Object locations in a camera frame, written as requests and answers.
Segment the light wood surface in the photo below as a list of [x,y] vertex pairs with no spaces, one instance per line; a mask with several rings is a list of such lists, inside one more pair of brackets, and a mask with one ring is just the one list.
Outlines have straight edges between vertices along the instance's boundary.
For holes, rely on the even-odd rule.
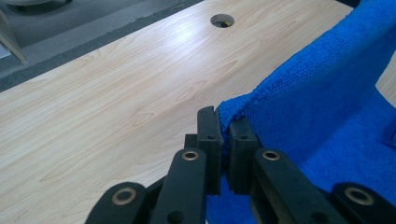
[[[0,223],[82,223],[111,186],[150,185],[200,108],[251,91],[350,10],[208,0],[1,93]],[[235,25],[212,26],[218,13]]]

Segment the blue towel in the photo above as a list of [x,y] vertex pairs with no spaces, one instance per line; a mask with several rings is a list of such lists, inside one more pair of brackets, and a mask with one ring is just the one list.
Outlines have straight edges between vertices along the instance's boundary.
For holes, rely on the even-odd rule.
[[[375,88],[395,50],[396,1],[362,0],[253,92],[221,103],[225,142],[246,117],[263,146],[286,152],[314,185],[356,182],[396,205],[396,109]],[[222,185],[221,197],[207,198],[209,223],[255,223],[248,197]]]

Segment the round hole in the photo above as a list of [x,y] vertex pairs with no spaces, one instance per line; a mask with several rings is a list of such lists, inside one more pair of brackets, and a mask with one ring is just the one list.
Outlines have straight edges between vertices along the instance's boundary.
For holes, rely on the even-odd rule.
[[361,205],[372,205],[374,203],[373,196],[362,189],[349,187],[345,190],[345,195],[350,201]]
[[326,224],[329,222],[329,218],[326,216],[326,214],[322,212],[312,213],[311,218],[314,221],[314,223],[318,223],[318,224]]
[[168,223],[172,223],[172,224],[177,224],[177,223],[182,223],[184,216],[183,213],[179,212],[179,211],[175,211],[175,212],[171,212],[168,215]]
[[277,161],[280,158],[279,154],[274,151],[264,151],[262,156],[268,161]]
[[219,28],[228,28],[233,25],[233,17],[227,14],[218,14],[210,19],[210,22]]
[[199,158],[199,154],[194,151],[186,151],[184,152],[181,157],[186,161],[195,161]]
[[117,191],[112,198],[112,201],[116,205],[125,205],[130,203],[136,197],[136,190],[132,188],[124,188]]

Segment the gray surface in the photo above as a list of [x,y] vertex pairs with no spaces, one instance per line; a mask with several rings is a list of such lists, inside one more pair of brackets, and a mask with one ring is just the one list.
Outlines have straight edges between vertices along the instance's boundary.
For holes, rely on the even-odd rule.
[[19,12],[1,5],[20,41],[25,63],[0,59],[0,91],[166,18],[202,0],[53,1]]

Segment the wood grain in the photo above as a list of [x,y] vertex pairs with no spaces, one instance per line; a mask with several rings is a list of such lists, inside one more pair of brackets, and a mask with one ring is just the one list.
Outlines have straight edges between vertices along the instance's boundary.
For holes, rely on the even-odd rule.
[[[150,185],[198,109],[251,91],[350,10],[207,0],[1,93],[0,223],[83,223],[111,186]],[[212,26],[219,13],[235,25]]]

